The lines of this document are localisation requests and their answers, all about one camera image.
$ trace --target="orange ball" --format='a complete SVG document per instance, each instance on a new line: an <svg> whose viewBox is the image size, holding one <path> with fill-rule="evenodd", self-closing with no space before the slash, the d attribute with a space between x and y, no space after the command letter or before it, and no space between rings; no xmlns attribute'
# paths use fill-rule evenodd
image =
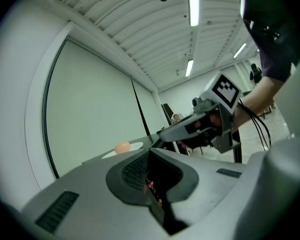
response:
<svg viewBox="0 0 300 240"><path fill-rule="evenodd" d="M114 152L116 154L121 154L121 153L130 151L130 148L131 148L131 145L129 142L120 142L115 146Z"/></svg>

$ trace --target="ceiling light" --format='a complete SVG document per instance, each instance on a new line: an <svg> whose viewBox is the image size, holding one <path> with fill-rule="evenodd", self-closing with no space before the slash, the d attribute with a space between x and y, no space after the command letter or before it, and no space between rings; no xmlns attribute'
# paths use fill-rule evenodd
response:
<svg viewBox="0 0 300 240"><path fill-rule="evenodd" d="M190 75L190 72L192 70L192 66L194 64L194 60L191 59L188 61L188 66L186 67L185 77L188 77Z"/></svg>
<svg viewBox="0 0 300 240"><path fill-rule="evenodd" d="M190 7L190 26L199 25L200 0L188 0Z"/></svg>
<svg viewBox="0 0 300 240"><path fill-rule="evenodd" d="M242 52L242 50L246 47L246 43L244 43L240 49L235 53L235 55L233 56L233 58L235 59L236 57L238 57L238 55Z"/></svg>

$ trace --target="black cable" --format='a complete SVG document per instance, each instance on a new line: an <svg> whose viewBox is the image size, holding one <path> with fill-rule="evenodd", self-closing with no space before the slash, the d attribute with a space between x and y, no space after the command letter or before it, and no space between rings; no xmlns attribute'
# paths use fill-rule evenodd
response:
<svg viewBox="0 0 300 240"><path fill-rule="evenodd" d="M270 136L270 133L269 133L269 130L268 130L268 127L266 126L266 124L253 112L253 111L251 111L249 108L247 108L243 103L242 103L242 101L241 101L241 99L240 99L240 102L241 102L241 104L238 104L250 117L251 117L251 119L252 119L252 121L254 121L255 119L257 119L259 122L261 122L261 124L263 125L263 127L264 127L264 129L265 129L265 131L266 131L266 133L267 133L267 135L268 135L268 141L269 141L269 146L271 146L271 136ZM258 127L259 127L259 129L260 129L260 131L261 131L261 134L262 134L262 137L263 137L263 139L264 139L264 142L265 142L265 144L266 144L266 146L267 146L267 148L269 148L269 146L268 146L268 144L267 144L267 142L266 142L266 138L265 138L265 136L264 136L264 134L263 134L263 131L261 130L261 127L260 127L260 125L258 124L258 122L256 122L256 124L258 125Z"/></svg>
<svg viewBox="0 0 300 240"><path fill-rule="evenodd" d="M253 115L252 115L252 113L251 113L252 111L251 111L250 109L248 109L248 108L242 103L242 100L241 100L241 99L239 99L239 100L240 100L241 105L243 106L243 107L241 107L241 108L244 109L244 111L250 116L251 120L252 120L253 123L254 123L255 128L257 128L257 126L258 126L258 128L259 128L259 130L260 130L260 132L261 132L261 134L262 134L264 143L265 143L266 147L269 149L269 146L268 146L268 144L267 144L266 138L265 138L265 136L264 136L264 132L262 131L262 129L261 129L260 125L258 124L258 122L256 121L256 119L253 117ZM263 146L263 149L266 150L266 149L265 149L265 146L264 146L264 144L263 144L263 142L262 142L262 140L261 140L261 144L262 144L262 146Z"/></svg>

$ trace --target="white plate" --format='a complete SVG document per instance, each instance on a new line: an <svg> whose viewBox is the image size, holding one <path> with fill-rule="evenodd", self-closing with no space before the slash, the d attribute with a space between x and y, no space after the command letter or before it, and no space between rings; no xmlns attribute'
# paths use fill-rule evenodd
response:
<svg viewBox="0 0 300 240"><path fill-rule="evenodd" d="M134 151L134 150L138 150L140 149L142 146L144 145L143 142L137 142L137 143L132 143L130 146L130 150L129 151ZM105 158L110 158L116 155L115 151L111 151L110 153L106 154L104 157L102 157L102 159Z"/></svg>

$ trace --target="white ceiling panel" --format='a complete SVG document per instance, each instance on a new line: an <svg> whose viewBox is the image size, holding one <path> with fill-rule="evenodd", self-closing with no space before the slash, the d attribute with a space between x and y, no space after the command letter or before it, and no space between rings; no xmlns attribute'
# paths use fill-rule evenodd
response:
<svg viewBox="0 0 300 240"><path fill-rule="evenodd" d="M58 1L109 36L159 90L186 81L190 59L192 71L204 73L234 62L244 42L240 59L257 50L242 26L240 0L200 0L197 28L189 25L188 0Z"/></svg>

